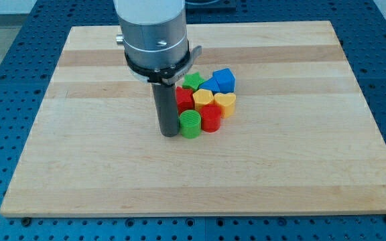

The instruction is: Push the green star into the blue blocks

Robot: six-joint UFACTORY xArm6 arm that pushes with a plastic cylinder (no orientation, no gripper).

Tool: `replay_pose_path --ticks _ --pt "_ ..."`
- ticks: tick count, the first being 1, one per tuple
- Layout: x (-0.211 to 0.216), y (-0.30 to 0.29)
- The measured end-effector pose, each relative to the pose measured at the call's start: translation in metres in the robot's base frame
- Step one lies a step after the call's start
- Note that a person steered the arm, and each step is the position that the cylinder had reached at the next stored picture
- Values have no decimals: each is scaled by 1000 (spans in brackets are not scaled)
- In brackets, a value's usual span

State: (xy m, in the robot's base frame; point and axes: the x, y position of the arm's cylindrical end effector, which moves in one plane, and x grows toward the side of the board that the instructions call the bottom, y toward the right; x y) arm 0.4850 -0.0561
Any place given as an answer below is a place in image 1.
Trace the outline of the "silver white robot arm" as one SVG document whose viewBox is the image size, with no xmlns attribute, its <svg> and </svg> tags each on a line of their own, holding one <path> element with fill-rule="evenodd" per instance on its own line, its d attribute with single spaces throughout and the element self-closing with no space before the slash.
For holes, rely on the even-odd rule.
<svg viewBox="0 0 386 241">
<path fill-rule="evenodd" d="M 114 0 L 128 66 L 142 81 L 171 86 L 202 53 L 189 47 L 184 0 Z"/>
</svg>

